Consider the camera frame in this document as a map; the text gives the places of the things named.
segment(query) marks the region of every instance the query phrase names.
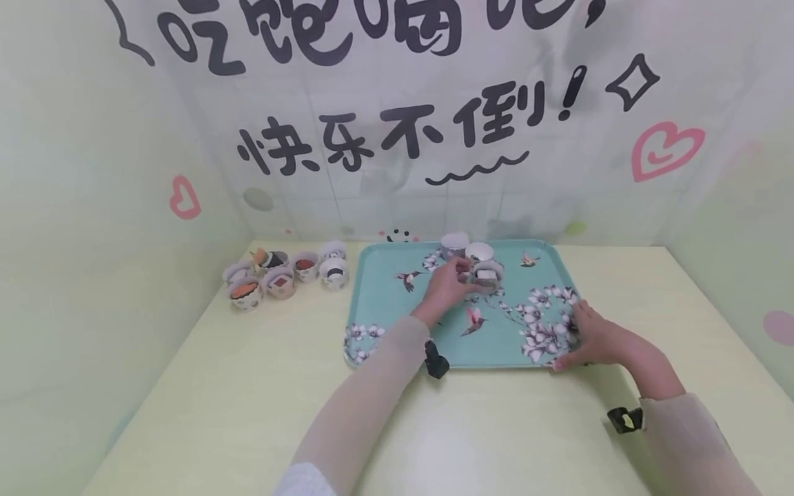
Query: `tray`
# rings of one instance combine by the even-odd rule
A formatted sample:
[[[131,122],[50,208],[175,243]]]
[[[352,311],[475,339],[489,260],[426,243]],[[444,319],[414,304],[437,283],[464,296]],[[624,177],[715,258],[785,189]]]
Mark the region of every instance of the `tray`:
[[[575,349],[571,305],[578,292],[557,250],[539,240],[487,243],[504,267],[501,288],[471,295],[431,329],[450,367],[547,367]],[[361,252],[343,344],[348,363],[357,367],[375,351],[419,304],[430,273],[444,262],[438,243],[373,244]],[[409,283],[398,277],[412,273]]]

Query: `floral pattern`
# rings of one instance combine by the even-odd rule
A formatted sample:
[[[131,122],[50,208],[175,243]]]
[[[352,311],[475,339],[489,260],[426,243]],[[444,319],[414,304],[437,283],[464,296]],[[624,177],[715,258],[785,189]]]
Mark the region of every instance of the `floral pattern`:
[[[342,353],[353,365],[359,366],[378,348],[380,338],[386,334],[386,329],[380,325],[370,326],[356,324],[355,322],[345,328],[345,339]]]
[[[576,295],[576,290],[570,286],[566,286],[563,289],[558,288],[555,285],[551,285],[549,287],[543,288],[545,293],[549,296],[555,296],[558,299],[565,302],[566,305],[573,305],[579,298]]]
[[[542,306],[546,309],[551,308],[551,300],[549,300],[549,296],[547,294],[541,293],[538,288],[533,288],[532,292],[530,293],[529,300],[530,303],[537,307]]]
[[[557,319],[553,321],[545,313],[545,310],[552,308],[552,298],[568,306],[559,310],[558,321]],[[492,309],[501,311],[507,320],[521,327],[518,332],[524,338],[521,353],[532,363],[540,363],[543,356],[556,357],[579,347],[579,329],[569,308],[578,301],[579,296],[572,287],[565,286],[561,289],[552,285],[543,290],[533,288],[527,299],[529,305],[519,303],[510,306],[504,300],[499,300],[494,305],[487,296],[469,297],[465,301],[472,304],[481,302],[480,299]]]
[[[440,258],[441,258],[441,249],[438,249],[435,252],[430,253],[422,261],[422,268],[428,272],[432,272],[436,270],[441,266],[441,264],[438,262],[438,259]]]
[[[434,250],[422,260],[422,270],[432,273],[444,263],[441,249]],[[493,294],[470,294],[464,302],[468,305],[466,327],[458,331],[461,337],[469,336],[483,324],[491,325],[483,318],[480,308],[490,308],[489,319],[493,322],[493,311],[518,326],[522,338],[520,352],[532,364],[545,366],[551,360],[580,346],[579,329],[573,320],[570,306],[579,301],[579,295],[571,286],[555,284],[532,288],[524,303],[512,305],[505,301],[504,287]],[[487,332],[499,332],[498,327]],[[348,362],[357,367],[377,349],[386,329],[378,324],[351,323],[345,329],[344,354]]]

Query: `wrist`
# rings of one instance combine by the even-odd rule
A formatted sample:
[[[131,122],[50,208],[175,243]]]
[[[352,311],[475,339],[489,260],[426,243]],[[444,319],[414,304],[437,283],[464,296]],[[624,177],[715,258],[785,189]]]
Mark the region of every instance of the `wrist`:
[[[436,326],[438,321],[441,320],[441,317],[444,316],[446,310],[447,308],[443,305],[439,305],[436,302],[428,302],[423,300],[416,306],[410,315],[422,321],[428,329],[432,329]]]
[[[650,341],[634,333],[628,333],[628,335],[622,336],[621,341],[622,345],[619,347],[615,362],[629,371],[642,365],[648,357],[656,353],[661,353],[659,348],[654,346]]]
[[[658,401],[686,394],[672,364],[662,350],[638,336],[634,348],[621,362],[631,374],[641,398]]]

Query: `cupcake liner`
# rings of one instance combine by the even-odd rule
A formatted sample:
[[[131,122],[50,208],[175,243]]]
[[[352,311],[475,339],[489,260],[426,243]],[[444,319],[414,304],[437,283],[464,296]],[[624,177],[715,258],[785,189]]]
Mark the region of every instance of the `cupcake liner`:
[[[444,260],[449,260],[454,256],[466,256],[466,247],[468,246],[468,234],[466,233],[449,233],[441,238],[441,257]]]
[[[301,260],[309,260],[314,265],[307,269],[298,269],[298,262]],[[320,255],[314,252],[300,252],[293,257],[291,266],[302,283],[313,283],[320,276]]]
[[[329,241],[320,247],[319,255],[323,261],[336,258],[344,260],[347,258],[347,248],[341,241]]]
[[[496,274],[496,279],[480,279],[478,276],[480,271],[493,271]],[[481,293],[495,293],[502,286],[504,267],[494,260],[479,262],[472,267],[472,277],[474,278],[473,282],[480,287]]]
[[[233,296],[238,288],[248,286],[249,284],[256,284],[256,288],[250,293],[243,294],[238,298]],[[249,312],[250,310],[258,308],[264,300],[262,283],[255,277],[244,277],[234,281],[229,285],[227,295],[229,296],[229,300],[232,302],[232,304],[243,312]]]
[[[245,277],[256,276],[256,269],[251,262],[238,262],[229,265],[221,277],[226,284],[232,284]]]
[[[493,260],[494,249],[490,244],[480,242],[471,243],[466,247],[466,256],[474,260],[475,263],[485,262],[487,260]]]
[[[332,291],[343,290],[350,281],[347,262],[341,258],[331,258],[320,265],[320,277]]]
[[[292,267],[276,267],[268,271],[262,278],[264,289],[277,300],[290,298],[297,286],[295,285],[295,273]]]

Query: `table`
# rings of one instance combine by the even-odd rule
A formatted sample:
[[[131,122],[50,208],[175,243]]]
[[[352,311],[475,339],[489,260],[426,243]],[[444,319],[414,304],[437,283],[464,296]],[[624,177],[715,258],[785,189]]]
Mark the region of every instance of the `table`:
[[[297,253],[317,244],[254,242]],[[365,244],[348,244],[355,271]],[[581,294],[653,341],[710,408],[761,491],[794,491],[794,403],[665,248],[558,247]],[[270,494],[324,401],[350,289],[320,283],[235,314],[207,307],[85,496]],[[362,475],[360,494],[664,494],[642,435],[605,413],[634,407],[619,367],[420,374]]]

